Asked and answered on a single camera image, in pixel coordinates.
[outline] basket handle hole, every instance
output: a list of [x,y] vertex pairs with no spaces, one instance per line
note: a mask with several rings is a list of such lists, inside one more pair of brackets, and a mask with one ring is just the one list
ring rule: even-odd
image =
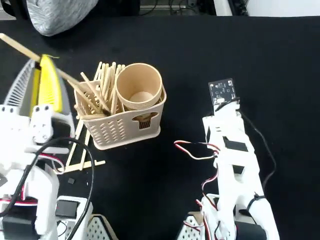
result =
[[142,115],[135,116],[134,118],[132,118],[132,121],[139,122],[139,129],[150,128],[152,118],[155,118],[158,114],[159,113],[156,111],[148,112]]

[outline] white robotic arm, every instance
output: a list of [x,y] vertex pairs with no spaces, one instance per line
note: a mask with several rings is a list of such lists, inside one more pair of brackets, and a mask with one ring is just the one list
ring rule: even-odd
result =
[[218,194],[203,193],[201,202],[196,201],[200,216],[188,216],[177,239],[187,240],[196,230],[201,240],[278,240],[279,233],[264,196],[258,160],[245,132],[233,81],[211,82],[209,88],[214,115],[202,119],[206,139],[202,144],[216,154],[196,158],[176,144],[190,142],[176,141],[175,145],[196,160],[214,159],[216,174],[202,184],[202,192],[206,183],[217,181]]

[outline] beige plastic basket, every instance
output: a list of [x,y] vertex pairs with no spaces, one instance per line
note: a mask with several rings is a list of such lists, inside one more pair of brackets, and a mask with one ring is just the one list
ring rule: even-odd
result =
[[[92,81],[91,84],[96,87],[100,81]],[[92,92],[86,92],[86,96],[94,96]],[[74,91],[76,105],[79,115],[89,115],[92,108],[83,100],[76,91]],[[127,110],[120,101],[117,105],[117,114],[98,119],[83,120],[84,125],[89,130],[94,145],[99,150],[106,150],[122,145],[134,143],[137,141],[154,138],[160,133],[160,120],[164,103],[167,100],[165,88],[162,86],[162,93],[158,103],[143,110]],[[144,116],[152,116],[151,119],[144,120]]]

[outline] black cable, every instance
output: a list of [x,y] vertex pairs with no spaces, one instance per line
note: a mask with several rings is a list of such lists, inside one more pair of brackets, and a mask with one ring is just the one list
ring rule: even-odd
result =
[[215,112],[217,112],[217,111],[219,111],[220,109],[222,109],[225,105],[228,105],[228,104],[230,104],[230,103],[232,103],[232,102],[236,102],[236,101],[239,101],[240,100],[240,97],[235,97],[234,99],[231,99],[231,100],[229,100],[229,101],[225,101],[225,102],[223,102],[223,103],[221,103],[217,108],[216,108],[216,110],[215,110]]
[[86,200],[86,203],[85,203],[85,206],[84,206],[84,211],[83,213],[81,214],[79,220],[77,221],[77,223],[74,225],[71,233],[69,234],[68,236],[68,240],[71,240],[73,238],[73,236],[75,235],[77,229],[79,228],[82,220],[85,218],[87,212],[88,212],[88,209],[89,209],[89,206],[90,206],[90,202],[91,202],[91,197],[92,197],[92,192],[93,192],[93,188],[94,188],[94,179],[95,179],[95,161],[93,159],[93,156],[91,154],[91,151],[90,149],[88,148],[87,145],[85,145],[83,142],[77,140],[77,139],[74,139],[74,138],[71,138],[71,137],[57,137],[53,140],[50,140],[48,141],[47,143],[45,143],[41,148],[39,148],[38,151],[36,151],[34,154],[35,154],[35,157],[34,159],[32,160],[32,163],[30,165],[27,165],[23,171],[23,175],[14,191],[14,194],[11,196],[11,200],[10,202],[8,203],[8,205],[6,206],[6,208],[4,209],[3,212],[0,212],[0,218],[4,217],[5,215],[7,215],[10,211],[10,209],[15,205],[18,197],[19,197],[19,194],[23,188],[23,185],[25,184],[26,182],[26,179],[31,171],[31,169],[36,165],[37,161],[38,161],[38,157],[39,155],[48,147],[51,147],[52,145],[56,144],[57,142],[59,141],[69,141],[69,142],[72,142],[72,143],[76,143],[76,144],[79,144],[81,145],[86,151],[87,153],[89,154],[89,158],[90,158],[90,161],[91,161],[91,169],[92,169],[92,173],[91,173],[91,186],[90,186],[90,190],[89,190],[89,194],[88,194],[88,197],[87,197],[87,200]]
[[145,12],[145,13],[139,14],[139,16],[144,16],[144,15],[147,15],[147,14],[152,13],[152,12],[156,9],[156,7],[158,6],[158,1],[159,1],[159,0],[155,0],[154,7],[153,7],[151,10],[149,10],[149,11],[147,11],[147,12]]
[[174,10],[172,8],[172,4],[174,3],[174,0],[168,0],[168,5],[169,5],[169,9],[170,9],[170,15],[172,15],[174,13]]
[[[185,6],[184,8],[181,7],[181,4],[183,3],[183,1],[186,1],[186,4],[187,4],[188,7],[186,7],[186,6]],[[174,0],[171,1],[170,13],[171,13],[171,11],[173,11],[173,9],[172,9],[172,3],[173,3],[173,2],[174,2]],[[197,11],[194,10],[194,7],[190,7],[190,6],[188,5],[188,0],[180,0],[180,2],[179,2],[178,5],[179,5],[179,10],[174,11],[174,12],[173,12],[174,14],[180,12],[180,15],[182,15],[183,10],[192,10],[195,14],[197,13]]]
[[218,239],[218,238],[217,238],[217,230],[218,230],[219,226],[220,226],[220,221],[218,221],[218,225],[216,226],[216,228],[215,228],[215,230],[214,230],[214,238],[215,238],[215,239]]
[[182,15],[181,4],[182,4],[182,2],[183,2],[183,1],[185,1],[185,0],[181,0],[181,1],[179,2],[179,11],[180,11],[180,15]]
[[58,227],[59,224],[63,224],[65,226],[65,230],[63,231],[63,233],[61,233],[60,235],[58,235],[58,238],[61,237],[63,234],[65,234],[65,232],[67,231],[68,227],[67,225],[63,222],[63,221],[57,221],[56,222],[56,226]]
[[265,177],[265,179],[262,182],[262,189],[263,189],[263,192],[265,192],[268,180],[272,177],[272,175],[277,170],[277,163],[276,163],[275,157],[273,156],[273,154],[268,146],[268,143],[267,143],[267,140],[265,139],[265,136],[256,128],[256,126],[253,124],[253,122],[240,109],[238,110],[238,112],[241,113],[243,119],[246,120],[246,122],[249,125],[251,125],[251,127],[260,135],[260,137],[262,138],[262,141],[264,143],[265,149],[268,152],[268,154],[273,162],[273,170]]

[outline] chopstick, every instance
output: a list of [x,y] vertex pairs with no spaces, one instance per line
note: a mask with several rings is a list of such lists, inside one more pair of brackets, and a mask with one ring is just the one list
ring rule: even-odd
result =
[[89,79],[87,78],[87,76],[84,74],[84,72],[80,73],[82,78],[84,79],[84,81],[88,84],[89,88],[91,89],[91,91],[95,94],[95,96],[99,99],[100,104],[103,105],[104,109],[107,110],[110,113],[110,109],[108,108],[107,104],[105,103],[105,101],[102,99],[102,97],[100,96],[100,94],[96,91],[96,89],[91,85]]

